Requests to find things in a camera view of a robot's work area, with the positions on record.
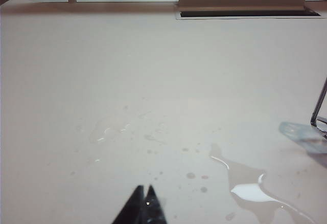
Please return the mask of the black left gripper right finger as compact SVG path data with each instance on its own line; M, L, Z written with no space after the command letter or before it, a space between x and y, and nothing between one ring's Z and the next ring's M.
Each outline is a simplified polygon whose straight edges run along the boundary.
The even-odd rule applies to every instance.
M167 224L164 211L152 185L143 203L143 223Z

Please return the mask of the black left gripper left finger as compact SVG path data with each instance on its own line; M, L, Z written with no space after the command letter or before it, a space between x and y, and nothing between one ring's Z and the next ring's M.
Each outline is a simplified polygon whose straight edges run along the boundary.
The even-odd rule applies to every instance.
M144 201L144 187L138 185L132 192L113 224L140 223L141 208Z

